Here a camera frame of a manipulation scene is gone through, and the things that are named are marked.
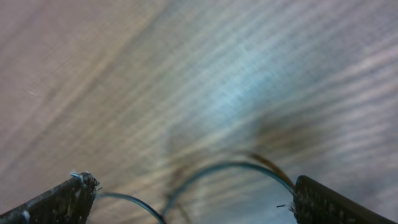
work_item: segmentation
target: wooden surface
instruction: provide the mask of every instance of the wooden surface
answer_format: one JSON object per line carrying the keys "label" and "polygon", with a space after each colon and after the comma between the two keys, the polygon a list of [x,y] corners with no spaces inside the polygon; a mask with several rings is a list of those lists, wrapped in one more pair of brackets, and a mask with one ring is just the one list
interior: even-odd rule
{"label": "wooden surface", "polygon": [[[90,171],[160,209],[193,171],[256,152],[398,222],[398,1],[3,0],[0,212]],[[295,223],[231,170],[193,223]],[[178,210],[171,223],[186,223]],[[155,223],[129,202],[89,223]]]}

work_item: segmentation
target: blurry wooden background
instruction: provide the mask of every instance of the blurry wooden background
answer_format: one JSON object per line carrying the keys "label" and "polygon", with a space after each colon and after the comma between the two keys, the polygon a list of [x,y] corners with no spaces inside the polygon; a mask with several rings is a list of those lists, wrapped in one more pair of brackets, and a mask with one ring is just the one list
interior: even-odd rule
{"label": "blurry wooden background", "polygon": [[[160,210],[207,164],[268,157],[398,222],[398,1],[0,1],[0,212],[90,171]],[[295,223],[231,170],[193,223]],[[178,210],[171,223],[185,223]],[[155,223],[129,202],[89,223]]]}

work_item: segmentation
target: blue wire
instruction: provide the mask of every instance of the blue wire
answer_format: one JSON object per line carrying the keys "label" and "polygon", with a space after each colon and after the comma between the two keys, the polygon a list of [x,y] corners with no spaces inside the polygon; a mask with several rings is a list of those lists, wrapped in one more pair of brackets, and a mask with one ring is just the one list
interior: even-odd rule
{"label": "blue wire", "polygon": [[143,202],[142,200],[139,200],[136,197],[130,196],[130,195],[124,195],[124,194],[118,194],[118,193],[112,193],[112,192],[106,192],[101,195],[100,197],[114,197],[114,198],[121,198],[124,200],[128,200],[130,202],[134,202],[137,205],[141,206],[145,210],[147,210],[151,215],[153,215],[161,224],[166,224],[162,216],[157,213],[151,206]]}
{"label": "blue wire", "polygon": [[198,179],[214,174],[215,172],[233,168],[233,167],[240,167],[243,169],[251,169],[251,170],[256,170],[258,172],[261,172],[265,175],[268,175],[269,177],[272,177],[279,183],[281,183],[292,195],[293,195],[293,188],[286,182],[284,181],[281,177],[279,177],[276,173],[273,171],[266,169],[262,166],[251,164],[248,162],[224,162],[221,164],[216,164],[213,166],[209,166],[207,168],[204,168],[203,170],[197,172],[196,174],[193,174],[189,179],[187,179],[179,188],[177,188],[174,193],[170,196],[169,200],[166,203],[166,206],[164,207],[162,211],[162,217],[165,217],[167,212],[174,206],[176,203],[178,197],[186,191],[189,186],[191,186],[193,183],[195,183]]}

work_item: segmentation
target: wooden table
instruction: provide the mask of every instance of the wooden table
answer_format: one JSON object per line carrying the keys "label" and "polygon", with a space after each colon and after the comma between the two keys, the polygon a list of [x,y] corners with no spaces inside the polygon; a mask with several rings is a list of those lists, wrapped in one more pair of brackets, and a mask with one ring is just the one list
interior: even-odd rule
{"label": "wooden table", "polygon": [[[398,1],[3,0],[0,212],[90,171],[160,210],[195,170],[251,152],[398,222]],[[232,169],[192,223],[295,223]],[[175,209],[170,223],[186,223]],[[89,223],[155,223],[104,199]]]}

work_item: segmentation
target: wood grain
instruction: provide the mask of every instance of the wood grain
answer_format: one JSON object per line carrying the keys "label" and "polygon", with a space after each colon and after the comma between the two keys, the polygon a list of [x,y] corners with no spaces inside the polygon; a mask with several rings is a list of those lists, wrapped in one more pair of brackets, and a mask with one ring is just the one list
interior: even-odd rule
{"label": "wood grain", "polygon": [[[398,2],[0,2],[0,212],[90,171],[160,209],[255,152],[398,222]],[[230,170],[193,223],[295,223],[278,183]],[[172,223],[184,223],[178,210]],[[90,223],[155,223],[128,202]]]}

